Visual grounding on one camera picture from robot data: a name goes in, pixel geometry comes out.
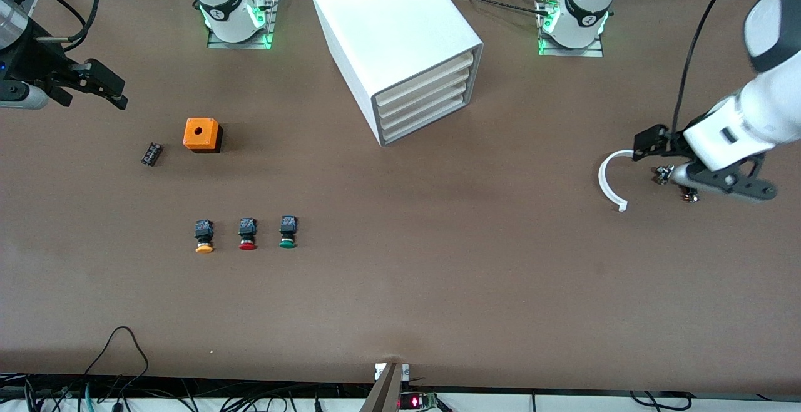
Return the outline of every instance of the brown tabletop surface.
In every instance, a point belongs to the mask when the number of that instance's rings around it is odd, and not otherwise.
[[[281,2],[261,51],[205,49],[192,0],[101,0],[71,56],[122,76],[128,109],[0,111],[0,370],[82,373],[127,324],[161,376],[351,383],[393,358],[426,384],[801,393],[798,148],[767,157],[761,205],[685,204],[657,158],[610,165],[628,212],[598,187],[604,157],[669,124],[708,0],[615,0],[603,59],[538,56],[530,14],[453,1],[484,41],[472,102],[381,148],[311,0]],[[713,10],[682,123],[752,78],[753,1]],[[77,27],[52,0],[34,17]],[[181,145],[191,117],[222,124],[223,153]],[[140,369],[119,335],[95,373]]]

